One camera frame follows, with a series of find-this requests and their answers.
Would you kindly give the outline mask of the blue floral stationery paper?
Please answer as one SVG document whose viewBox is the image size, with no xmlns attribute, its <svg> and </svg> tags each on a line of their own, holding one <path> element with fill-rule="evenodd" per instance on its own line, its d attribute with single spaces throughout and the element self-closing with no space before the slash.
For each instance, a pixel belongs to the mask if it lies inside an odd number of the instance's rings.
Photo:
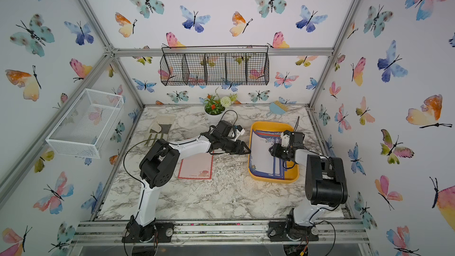
<svg viewBox="0 0 455 256">
<path fill-rule="evenodd" d="M 251 136 L 250 172 L 261 178 L 284 180 L 283 161 L 270 154 L 275 143 L 282 143 L 280 132 L 254 130 Z"/>
</svg>

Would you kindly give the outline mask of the red pink stationery paper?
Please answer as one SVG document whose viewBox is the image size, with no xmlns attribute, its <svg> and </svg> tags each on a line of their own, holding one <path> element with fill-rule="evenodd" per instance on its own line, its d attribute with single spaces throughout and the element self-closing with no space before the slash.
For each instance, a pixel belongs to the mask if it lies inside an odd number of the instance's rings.
<svg viewBox="0 0 455 256">
<path fill-rule="evenodd" d="M 213 156 L 209 153 L 197 154 L 181 160 L 178 178 L 184 180 L 211 180 L 212 170 Z"/>
</svg>

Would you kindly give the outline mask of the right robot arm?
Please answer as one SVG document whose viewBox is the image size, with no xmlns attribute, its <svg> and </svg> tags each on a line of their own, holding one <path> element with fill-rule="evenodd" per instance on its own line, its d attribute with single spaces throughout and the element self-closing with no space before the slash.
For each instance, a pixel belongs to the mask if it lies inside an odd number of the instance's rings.
<svg viewBox="0 0 455 256">
<path fill-rule="evenodd" d="M 291 209 L 285 221 L 270 222 L 267 236 L 272 242 L 318 241 L 317 218 L 335 211 L 348 198 L 342 159 L 317 154 L 303 145 L 284 147 L 276 143 L 269 152 L 283 161 L 306 162 L 306 198 Z"/>
</svg>

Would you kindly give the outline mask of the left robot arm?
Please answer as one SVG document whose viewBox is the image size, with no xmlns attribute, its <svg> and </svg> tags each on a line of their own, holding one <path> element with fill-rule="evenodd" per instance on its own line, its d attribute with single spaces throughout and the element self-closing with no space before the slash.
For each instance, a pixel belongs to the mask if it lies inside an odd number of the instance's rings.
<svg viewBox="0 0 455 256">
<path fill-rule="evenodd" d="M 141 193 L 137 212 L 131 215 L 122 237 L 123 244 L 169 242 L 166 229 L 156 225 L 156 207 L 162 187 L 173 177 L 177 163 L 198 154 L 248 155 L 250 148 L 238 138 L 245 133 L 240 125 L 221 120 L 198 137 L 179 142 L 160 139 L 155 142 L 139 164 Z"/>
</svg>

